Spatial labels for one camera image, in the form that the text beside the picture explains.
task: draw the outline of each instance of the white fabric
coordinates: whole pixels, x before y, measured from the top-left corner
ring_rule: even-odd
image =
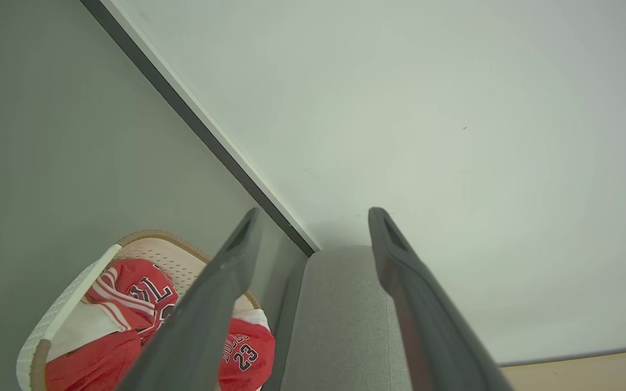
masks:
[[[246,321],[251,324],[265,326],[265,328],[271,332],[267,323],[267,317],[265,316],[265,312],[263,310],[234,310],[231,317],[234,319],[241,319],[241,321]]]
[[[125,331],[117,319],[100,304],[79,302],[52,338],[47,362],[74,351],[113,332]]]

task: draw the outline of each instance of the white wall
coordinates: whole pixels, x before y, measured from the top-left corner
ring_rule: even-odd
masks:
[[[106,2],[321,248],[383,206],[498,361],[626,347],[626,2]]]

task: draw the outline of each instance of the laundry basket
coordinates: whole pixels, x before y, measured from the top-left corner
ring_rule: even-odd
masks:
[[[198,248],[169,232],[135,232],[112,245],[99,260],[84,269],[62,292],[24,343],[16,362],[16,376],[23,391],[45,391],[45,364],[52,339],[87,290],[112,263],[141,258],[158,264],[171,276],[179,297],[189,289],[209,258]],[[259,309],[248,292],[234,304],[235,310]]]

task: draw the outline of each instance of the floor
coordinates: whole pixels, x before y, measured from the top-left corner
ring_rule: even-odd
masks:
[[[80,2],[0,2],[0,389],[17,388],[47,307],[115,240],[155,228],[213,255],[254,206]],[[273,323],[305,259],[266,221],[251,291]]]

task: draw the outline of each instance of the gray fabric upholstery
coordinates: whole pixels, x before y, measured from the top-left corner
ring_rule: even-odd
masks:
[[[412,389],[395,306],[370,247],[324,250],[308,260],[280,389]]]

